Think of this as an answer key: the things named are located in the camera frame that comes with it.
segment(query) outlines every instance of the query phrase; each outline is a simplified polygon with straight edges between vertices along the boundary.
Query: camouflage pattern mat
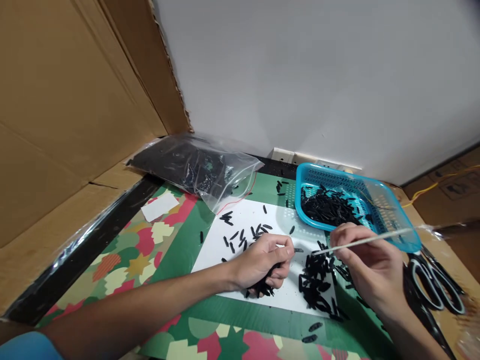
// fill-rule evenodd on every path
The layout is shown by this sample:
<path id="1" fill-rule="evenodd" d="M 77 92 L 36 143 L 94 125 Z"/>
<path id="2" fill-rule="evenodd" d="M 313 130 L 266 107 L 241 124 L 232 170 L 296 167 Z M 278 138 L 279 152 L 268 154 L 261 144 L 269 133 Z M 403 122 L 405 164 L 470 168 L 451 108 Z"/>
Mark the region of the camouflage pattern mat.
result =
<path id="1" fill-rule="evenodd" d="M 286 196 L 277 196 L 277 180 L 289 183 L 284 186 Z M 168 184 L 149 202 L 165 192 L 172 193 L 179 205 L 152 223 L 139 211 L 38 326 L 109 295 L 191 271 L 201 249 L 199 233 L 207 236 L 215 215 L 201 200 Z M 289 199 L 293 207 L 295 181 L 259 173 L 251 192 L 249 200 L 285 206 Z M 169 321 L 137 351 L 168 360 L 398 358 L 375 314 L 362 307 L 355 290 L 345 285 L 340 278 L 335 288 L 338 305 L 352 318 L 345 323 L 213 296 Z M 315 332 L 318 339 L 303 343 L 309 326 L 317 321 L 323 323 Z"/>

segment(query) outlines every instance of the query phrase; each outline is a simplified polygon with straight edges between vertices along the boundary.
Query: cardboard box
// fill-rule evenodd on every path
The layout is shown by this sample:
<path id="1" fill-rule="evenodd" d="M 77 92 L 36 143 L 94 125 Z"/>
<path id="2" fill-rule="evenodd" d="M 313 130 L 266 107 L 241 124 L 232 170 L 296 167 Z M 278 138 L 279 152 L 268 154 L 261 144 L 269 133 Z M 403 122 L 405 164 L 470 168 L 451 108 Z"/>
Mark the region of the cardboard box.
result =
<path id="1" fill-rule="evenodd" d="M 125 157 L 191 128 L 147 0 L 6 0 L 0 40 L 3 314 L 142 178 Z"/>
<path id="2" fill-rule="evenodd" d="M 397 196 L 398 201 L 403 206 L 408 204 L 409 198 L 398 187 L 391 190 Z M 426 221 L 423 219 L 415 206 L 404 208 L 405 213 L 414 226 L 422 225 Z M 462 301 L 467 309 L 465 315 L 455 315 L 444 309 L 443 311 L 432 310 L 431 313 L 439 324 L 443 336 L 450 345 L 453 354 L 457 359 L 466 359 L 458 347 L 459 337 L 466 331 L 466 328 L 475 323 L 475 316 L 480 304 L 480 284 L 467 270 L 459 256 L 457 256 L 446 241 L 438 241 L 435 236 L 427 231 L 419 231 L 421 242 L 433 254 L 433 256 L 442 264 L 450 276 L 462 287 L 467 296 L 462 296 Z M 403 254 L 403 261 L 409 261 L 407 254 Z"/>
<path id="3" fill-rule="evenodd" d="M 434 169 L 427 175 L 404 187 L 411 198 L 417 191 L 436 183 L 447 174 L 459 173 L 447 178 L 427 193 L 421 195 L 414 206 L 429 225 L 443 225 L 480 218 L 480 168 L 464 171 L 480 164 L 480 147 Z M 445 239 L 468 270 L 480 282 L 480 234 L 462 234 Z"/>

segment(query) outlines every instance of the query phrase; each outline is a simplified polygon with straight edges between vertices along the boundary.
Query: wall outlet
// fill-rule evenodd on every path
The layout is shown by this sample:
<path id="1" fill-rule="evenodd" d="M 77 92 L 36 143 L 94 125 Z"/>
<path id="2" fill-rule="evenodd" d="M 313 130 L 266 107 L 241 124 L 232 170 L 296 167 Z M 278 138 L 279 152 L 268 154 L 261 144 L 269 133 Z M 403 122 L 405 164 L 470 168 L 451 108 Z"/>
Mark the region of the wall outlet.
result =
<path id="1" fill-rule="evenodd" d="M 321 165 L 325 168 L 340 170 L 350 174 L 359 174 L 362 171 L 361 168 L 358 168 L 355 166 L 344 165 L 341 163 L 320 159 L 318 157 L 304 154 L 301 152 L 284 150 L 278 147 L 273 148 L 273 154 L 271 158 L 272 160 L 278 160 L 283 163 L 295 164 L 295 165 L 300 165 L 303 163 L 313 163 L 313 164 Z"/>
<path id="2" fill-rule="evenodd" d="M 293 155 L 293 164 L 300 165 L 302 163 L 313 163 L 313 164 L 321 165 L 323 167 L 330 168 L 330 169 L 338 169 L 340 166 L 340 164 L 337 164 L 331 161 L 322 160 L 315 156 L 307 155 L 301 152 L 296 152 Z"/>
<path id="3" fill-rule="evenodd" d="M 293 164 L 293 158 L 295 153 L 293 151 L 283 150 L 278 147 L 273 148 L 272 160 L 281 161 L 287 164 Z"/>

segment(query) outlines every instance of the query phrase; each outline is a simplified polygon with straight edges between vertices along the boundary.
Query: scissors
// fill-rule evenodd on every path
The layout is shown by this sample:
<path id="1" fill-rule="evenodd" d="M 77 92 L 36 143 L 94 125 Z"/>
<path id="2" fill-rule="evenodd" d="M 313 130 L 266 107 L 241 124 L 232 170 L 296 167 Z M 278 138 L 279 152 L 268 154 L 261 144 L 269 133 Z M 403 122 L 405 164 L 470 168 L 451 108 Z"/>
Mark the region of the scissors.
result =
<path id="1" fill-rule="evenodd" d="M 423 326 L 433 336 L 436 342 L 442 347 L 448 357 L 451 360 L 457 360 L 452 349 L 449 346 L 449 343 L 445 339 L 442 330 L 437 324 L 437 321 L 433 317 L 428 307 L 422 303 L 420 295 L 418 294 L 417 287 L 414 285 L 414 282 L 410 277 L 409 268 L 405 263 L 403 263 L 403 291 L 405 293 L 405 298 L 408 306 L 410 306 L 410 308 L 415 313 L 416 317 L 420 320 L 420 322 L 423 324 Z"/>
<path id="2" fill-rule="evenodd" d="M 453 281 L 443 267 L 439 268 L 436 265 L 438 261 L 427 248 L 422 245 L 421 251 L 409 253 L 408 257 L 410 259 L 408 274 L 425 304 L 434 310 L 441 311 L 447 308 L 453 314 L 465 314 L 465 305 L 460 299 L 460 295 L 465 292 Z M 417 276 L 425 291 L 420 286 Z"/>

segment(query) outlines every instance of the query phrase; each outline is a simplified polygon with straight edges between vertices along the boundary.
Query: white paper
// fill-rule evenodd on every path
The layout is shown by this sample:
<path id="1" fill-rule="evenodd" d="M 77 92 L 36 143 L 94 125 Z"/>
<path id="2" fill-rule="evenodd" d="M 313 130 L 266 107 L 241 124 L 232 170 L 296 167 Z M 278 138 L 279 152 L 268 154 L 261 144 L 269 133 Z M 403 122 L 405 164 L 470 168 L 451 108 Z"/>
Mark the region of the white paper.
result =
<path id="1" fill-rule="evenodd" d="M 141 212 L 143 213 L 145 220 L 151 223 L 153 220 L 158 219 L 163 214 L 168 213 L 178 204 L 180 203 L 175 196 L 171 192 L 166 192 L 160 195 L 156 200 L 143 206 L 141 208 Z"/>
<path id="2" fill-rule="evenodd" d="M 265 205 L 267 214 L 264 213 L 263 205 Z M 219 219 L 228 211 L 233 211 L 230 220 L 233 226 Z M 270 225 L 273 228 L 272 230 L 268 230 L 269 233 L 283 235 L 288 235 L 292 226 L 295 226 L 294 232 L 290 235 L 293 245 L 295 248 L 303 249 L 304 252 L 297 252 L 295 254 L 290 262 L 288 278 L 283 281 L 280 289 L 274 290 L 274 296 L 264 296 L 258 299 L 253 297 L 245 298 L 239 291 L 222 293 L 220 296 L 299 313 L 328 317 L 329 315 L 326 312 L 307 308 L 307 302 L 303 298 L 303 294 L 299 292 L 299 274 L 303 274 L 302 269 L 305 267 L 307 255 L 314 250 L 320 249 L 317 241 L 326 244 L 325 232 L 305 224 L 300 220 L 297 212 L 291 208 L 244 199 L 237 203 L 235 207 L 222 211 L 222 213 L 217 215 L 213 220 L 208 235 L 193 265 L 192 273 L 219 264 L 222 262 L 222 258 L 229 261 L 240 255 L 243 252 L 243 245 L 240 248 L 238 247 L 240 244 L 240 233 L 231 240 L 235 254 L 232 253 L 230 247 L 225 246 L 223 237 L 225 236 L 230 242 L 230 237 L 237 231 L 241 232 L 242 229 L 244 229 L 244 237 L 246 237 L 248 245 L 250 245 L 255 242 L 252 239 L 253 236 L 250 226 L 253 226 L 253 229 L 256 230 L 260 223 Z M 330 273 L 326 274 L 325 281 L 332 283 L 333 280 Z M 332 304 L 332 298 L 337 301 L 335 287 L 333 285 L 326 292 L 322 293 L 322 296 L 330 305 Z"/>

